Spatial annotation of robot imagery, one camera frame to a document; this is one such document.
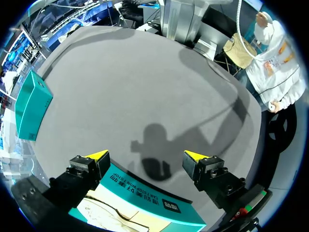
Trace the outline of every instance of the screw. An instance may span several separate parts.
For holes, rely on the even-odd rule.
[[[33,195],[34,192],[35,192],[35,189],[34,189],[34,188],[31,188],[31,189],[30,189],[30,193]]]
[[[254,224],[254,225],[259,224],[259,219],[257,219],[257,218],[253,219],[253,224]]]
[[[231,190],[233,189],[233,186],[228,185],[228,186],[226,186],[226,189],[227,189],[228,191],[231,191]]]
[[[216,177],[216,175],[217,175],[217,171],[211,171],[211,176],[212,177]]]

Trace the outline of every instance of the gray floor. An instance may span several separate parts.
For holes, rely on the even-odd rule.
[[[80,28],[38,72],[52,100],[33,148],[48,177],[109,149],[140,178],[193,201],[209,229],[223,214],[182,168],[182,152],[218,155],[246,177],[258,143],[258,103],[218,65],[132,29]]]

